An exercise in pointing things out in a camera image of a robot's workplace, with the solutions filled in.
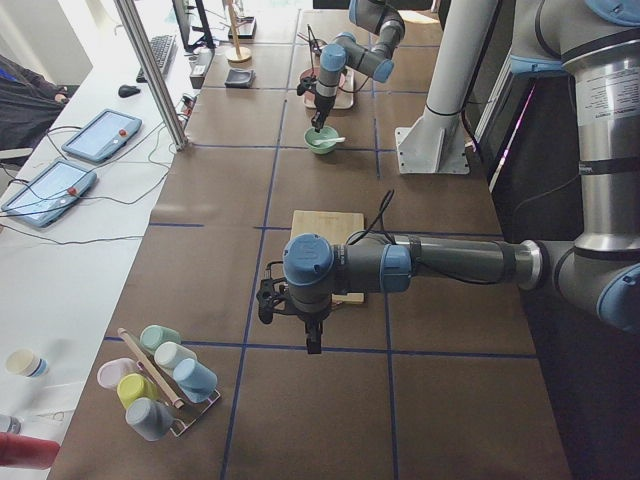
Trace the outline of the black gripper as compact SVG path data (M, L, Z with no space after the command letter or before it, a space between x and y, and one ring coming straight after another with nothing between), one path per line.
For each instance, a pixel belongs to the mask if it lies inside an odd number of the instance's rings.
M306 333L306 348L308 354L321 354L322 345L321 338L323 332L322 320L307 320L305 321L305 333Z
M316 93L314 95L314 105L316 113L311 118L311 124L315 132L320 132L324 127L325 119L330 115L334 107L334 97Z

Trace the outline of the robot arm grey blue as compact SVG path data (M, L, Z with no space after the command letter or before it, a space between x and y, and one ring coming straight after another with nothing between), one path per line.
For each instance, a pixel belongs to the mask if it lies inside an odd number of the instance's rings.
M322 49L319 75L314 85L316 113L311 119L316 132L324 127L334 107L342 71L349 67L375 82L385 83L394 69L394 51L405 35L401 15L386 1L351 1L349 20L374 34L377 42L371 48L365 47L353 34L343 32Z
M396 129L401 173L452 173L461 167L449 147L466 103L482 42L499 1L451 1L424 113ZM313 129L320 132L349 66L386 81L404 36L398 12L385 1L351 1L350 21L379 36L367 50L350 33L321 54ZM639 1L516 1L511 72L569 73L575 80L583 233L574 241L519 244L393 236L370 229L347 244L312 233L293 237L283 262L267 265L256 295L261 322L295 315L305 324L309 354L321 353L332 295L392 293L416 276L465 283L513 282L524 290L550 285L574 306L617 329L639 334Z

